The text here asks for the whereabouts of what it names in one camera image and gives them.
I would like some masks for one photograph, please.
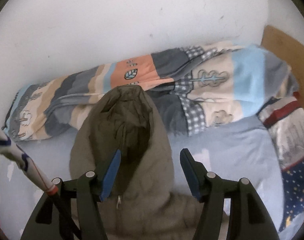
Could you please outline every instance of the zipper pull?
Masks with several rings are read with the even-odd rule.
[[[122,197],[121,195],[117,196],[117,203],[116,203],[116,209],[119,209],[119,205],[122,203]]]

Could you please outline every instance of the zipper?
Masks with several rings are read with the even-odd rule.
[[[121,225],[120,223],[122,222],[121,220],[121,204],[122,204],[122,196],[118,195],[117,196],[117,202],[116,202],[116,232],[117,233],[122,233],[121,232]]]

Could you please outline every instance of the light blue stripe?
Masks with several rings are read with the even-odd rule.
[[[10,112],[10,116],[9,118],[6,120],[6,127],[3,129],[3,132],[7,135],[7,136],[10,136],[9,135],[9,128],[10,128],[10,120],[11,120],[11,117],[12,117],[12,114],[14,112],[14,110],[18,107],[19,105],[19,102],[22,98],[22,96],[24,95],[24,93],[28,90],[28,88],[30,87],[31,85],[28,85],[28,86],[25,86],[23,88],[21,88],[18,92],[18,96],[16,97],[14,103],[13,103],[13,106],[12,106],[12,109],[11,109],[11,112]]]
[[[104,76],[103,79],[103,93],[107,93],[109,92],[112,88],[111,88],[111,75],[114,72],[116,67],[116,63],[111,64],[107,74]]]
[[[232,52],[234,99],[243,116],[256,114],[264,104],[265,50],[254,45]]]

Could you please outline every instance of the bed sheet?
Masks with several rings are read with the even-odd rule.
[[[20,146],[49,178],[69,180],[69,153],[76,130],[48,140],[21,142]],[[247,177],[256,187],[278,228],[283,215],[281,172],[271,139],[255,117],[216,128],[188,138],[169,135],[174,163],[174,191],[190,194],[179,154],[188,148],[197,161],[226,179]],[[0,224],[11,240],[20,239],[42,191],[37,189],[10,161],[0,164]],[[228,202],[225,211],[228,213]]]

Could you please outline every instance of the round metal bolt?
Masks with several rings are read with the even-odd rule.
[[[94,171],[88,171],[85,175],[86,175],[88,178],[92,178],[92,177],[95,175],[95,172],[94,172]]]
[[[244,184],[244,185],[248,185],[250,183],[250,181],[247,179],[247,178],[242,178],[241,179],[241,182]]]
[[[211,179],[215,178],[215,176],[216,176],[215,173],[212,171],[209,171],[206,175]]]
[[[52,180],[53,184],[57,185],[61,182],[61,179],[60,178],[55,178]]]

